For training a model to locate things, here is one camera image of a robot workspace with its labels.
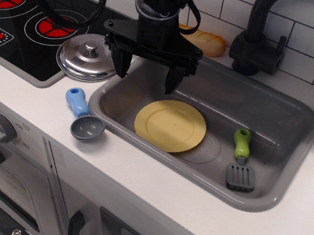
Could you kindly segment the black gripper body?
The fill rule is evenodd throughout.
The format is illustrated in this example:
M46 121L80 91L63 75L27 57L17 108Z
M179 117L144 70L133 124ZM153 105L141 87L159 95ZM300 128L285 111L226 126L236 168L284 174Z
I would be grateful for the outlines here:
M170 68L182 67L186 75L194 75L203 52L181 35L178 24L177 18L160 22L142 16L137 20L108 19L105 42L110 51L116 47Z

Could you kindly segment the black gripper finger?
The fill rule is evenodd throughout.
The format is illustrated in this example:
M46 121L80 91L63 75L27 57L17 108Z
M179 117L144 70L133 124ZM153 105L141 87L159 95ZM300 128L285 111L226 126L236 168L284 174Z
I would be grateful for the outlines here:
M182 82L185 69L182 67L170 68L165 79L165 94L171 94Z
M111 51L111 57L117 75L121 78L124 78L131 65L132 53L128 53L117 47L113 47Z

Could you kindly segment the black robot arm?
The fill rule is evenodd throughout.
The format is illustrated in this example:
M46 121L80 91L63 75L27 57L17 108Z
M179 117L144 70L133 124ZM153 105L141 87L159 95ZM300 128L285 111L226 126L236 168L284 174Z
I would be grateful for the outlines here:
M134 55L169 68L165 93L172 93L184 77L196 73L203 51L185 39L197 28L182 29L179 12L186 6L199 22L201 16L194 0L136 0L137 20L107 20L105 44L114 68L124 78Z

